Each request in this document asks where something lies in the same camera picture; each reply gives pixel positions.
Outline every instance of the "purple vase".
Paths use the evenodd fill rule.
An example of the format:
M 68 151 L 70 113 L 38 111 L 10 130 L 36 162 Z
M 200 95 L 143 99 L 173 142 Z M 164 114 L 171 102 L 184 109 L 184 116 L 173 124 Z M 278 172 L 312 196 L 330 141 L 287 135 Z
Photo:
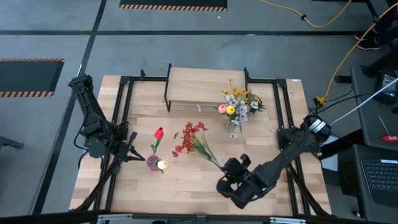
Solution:
M 158 171 L 159 168 L 157 167 L 156 163 L 159 162 L 160 159 L 157 156 L 149 156 L 147 158 L 147 165 L 153 171 Z

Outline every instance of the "concrete floor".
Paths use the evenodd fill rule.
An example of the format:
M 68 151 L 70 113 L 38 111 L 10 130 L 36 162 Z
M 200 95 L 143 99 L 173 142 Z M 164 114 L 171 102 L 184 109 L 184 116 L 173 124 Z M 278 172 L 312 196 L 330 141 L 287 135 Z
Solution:
M 118 0 L 108 0 L 99 30 L 313 30 L 293 12 L 276 9 L 258 0 L 229 0 L 228 12 L 133 11 L 118 9 Z M 283 0 L 280 4 L 306 13 L 316 24 L 328 22 L 343 7 L 342 2 Z M 373 1 L 380 14 L 384 1 Z M 0 30 L 91 30 L 100 0 L 3 0 Z M 365 4 L 354 3 L 324 30 L 366 30 L 372 17 Z M 88 42 L 87 35 L 0 35 L 0 58 L 65 58 L 56 92 L 52 98 L 0 98 L 0 135 L 21 141 L 22 151 L 4 147 L 0 152 L 0 217 L 26 215 L 34 203 L 38 184 L 66 107 L 67 83 L 77 75 Z M 94 78 L 98 94 L 104 75 L 165 75 L 168 63 L 176 67 L 242 70 L 264 78 L 302 79 L 307 103 L 323 95 L 335 68 L 355 44 L 352 37 L 306 36 L 97 36 L 86 73 Z M 349 68 L 368 64 L 388 51 L 354 51 L 339 75 Z M 333 84 L 330 98 L 349 91 L 350 85 Z M 333 121 L 348 108 L 346 101 L 322 114 Z M 82 115 L 76 106 L 50 186 L 44 213 L 68 210 L 81 151 L 72 144 Z M 337 135 L 359 128 L 358 115 L 333 127 Z M 332 211 L 354 218 L 355 200 L 342 195 L 337 176 L 325 172 Z

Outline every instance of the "hazard stripe tape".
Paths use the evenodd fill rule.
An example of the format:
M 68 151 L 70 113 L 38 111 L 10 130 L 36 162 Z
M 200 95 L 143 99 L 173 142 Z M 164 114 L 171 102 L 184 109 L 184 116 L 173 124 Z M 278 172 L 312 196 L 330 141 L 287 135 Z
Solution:
M 142 5 L 142 4 L 122 4 L 120 9 L 156 9 L 171 11 L 212 11 L 226 12 L 226 7 L 205 7 L 205 6 L 158 6 L 158 5 Z
M 0 62 L 65 62 L 63 58 L 0 58 Z
M 0 91 L 1 97 L 51 97 L 52 91 Z

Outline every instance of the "small vase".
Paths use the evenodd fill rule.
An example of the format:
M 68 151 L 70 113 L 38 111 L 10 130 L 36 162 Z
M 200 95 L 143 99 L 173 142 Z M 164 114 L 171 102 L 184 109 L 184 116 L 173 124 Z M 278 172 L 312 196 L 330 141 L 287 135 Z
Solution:
M 230 120 L 226 120 L 225 124 L 224 124 L 224 130 L 228 133 L 228 134 L 234 134 L 235 133 L 235 128 L 236 128 L 236 124 Z
M 149 157 L 147 158 L 147 165 L 148 165 L 148 167 L 149 167 L 151 170 L 153 170 L 153 171 L 158 171 L 159 168 L 157 167 L 156 163 L 159 162 L 159 161 L 160 161 L 159 157 L 157 157 L 157 156 L 155 156 L 155 155 L 149 156 Z

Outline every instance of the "flower bouquet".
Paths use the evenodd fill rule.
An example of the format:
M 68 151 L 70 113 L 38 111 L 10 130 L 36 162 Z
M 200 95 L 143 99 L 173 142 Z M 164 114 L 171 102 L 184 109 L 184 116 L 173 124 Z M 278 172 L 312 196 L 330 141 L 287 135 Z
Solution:
M 205 125 L 200 121 L 196 126 L 194 126 L 191 122 L 188 122 L 185 125 L 185 129 L 182 130 L 182 145 L 175 147 L 174 151 L 172 151 L 173 156 L 178 157 L 178 155 L 182 153 L 183 149 L 186 149 L 187 154 L 206 159 L 221 169 L 220 164 L 218 163 L 214 154 L 211 152 L 206 141 L 204 132 L 207 130 L 208 129 L 205 128 Z
M 157 157 L 155 154 L 157 152 L 157 147 L 160 144 L 160 141 L 163 138 L 163 128 L 158 128 L 155 132 L 155 138 L 156 138 L 156 143 L 155 145 L 150 145 L 150 147 L 152 148 L 153 151 L 153 155 L 149 156 L 147 158 L 147 165 L 148 167 L 153 170 L 153 171 L 161 171 L 164 174 L 164 169 L 166 169 L 166 167 L 169 165 L 169 163 L 167 161 L 164 161 L 162 159 L 159 159 L 159 157 Z
M 243 135 L 241 124 L 248 121 L 248 112 L 254 114 L 256 111 L 261 111 L 261 109 L 264 109 L 264 105 L 261 99 L 253 94 L 251 90 L 245 91 L 232 87 L 233 79 L 229 79 L 228 81 L 231 89 L 221 91 L 227 104 L 219 105 L 218 108 L 215 108 L 219 113 L 225 114 L 228 117 L 224 129 L 229 133 L 229 137 L 237 138 L 238 136 L 234 133 L 234 130 L 239 126 L 241 135 Z

